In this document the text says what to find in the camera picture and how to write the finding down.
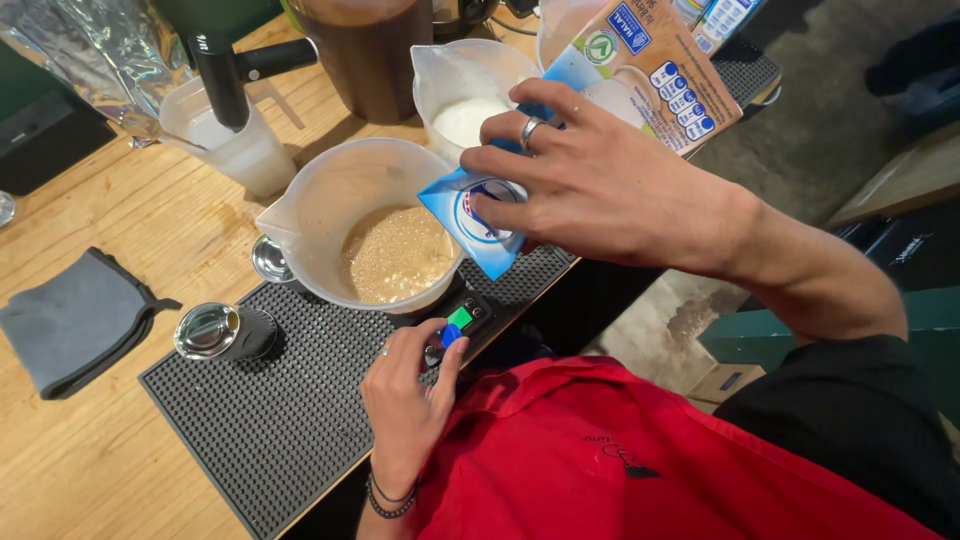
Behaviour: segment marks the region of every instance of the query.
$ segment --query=brown liquid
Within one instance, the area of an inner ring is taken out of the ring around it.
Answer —
[[[350,112],[388,125],[417,113],[410,47],[433,44],[432,0],[383,0],[378,12],[330,0],[291,4]]]
[[[439,282],[460,246],[424,207],[391,206],[363,217],[347,234],[344,281],[366,304],[392,304]]]

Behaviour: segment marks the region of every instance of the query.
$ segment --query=gray cloth towel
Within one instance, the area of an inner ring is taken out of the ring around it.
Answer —
[[[49,282],[13,296],[0,309],[0,329],[40,397],[63,399],[139,344],[157,311],[181,307],[90,248]]]

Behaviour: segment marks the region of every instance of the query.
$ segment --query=brown container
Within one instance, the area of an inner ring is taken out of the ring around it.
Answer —
[[[432,0],[290,0],[347,109],[372,124],[417,113],[410,47],[433,44]]]

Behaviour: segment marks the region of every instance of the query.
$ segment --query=wooden counter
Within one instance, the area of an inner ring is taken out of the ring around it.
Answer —
[[[501,20],[530,30],[539,21]],[[534,57],[535,39],[492,25]],[[281,16],[238,43],[247,50],[298,37]],[[418,119],[367,125],[351,116],[320,66],[272,79],[307,128],[273,102],[267,121],[299,166],[345,140],[426,140]],[[270,201],[185,152],[134,150],[121,136],[28,197],[0,229],[0,306],[47,282],[95,246],[186,307],[235,302],[261,282],[250,264],[253,219]],[[62,402],[44,402],[0,337],[0,530],[6,538],[249,538],[137,376],[170,352],[182,312],[158,315],[149,337]]]

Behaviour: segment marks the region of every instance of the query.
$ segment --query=frothy coffee mixture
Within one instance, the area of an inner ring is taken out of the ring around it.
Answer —
[[[391,304],[436,284],[459,255],[460,247],[429,210],[392,206],[353,226],[342,269],[361,302]]]

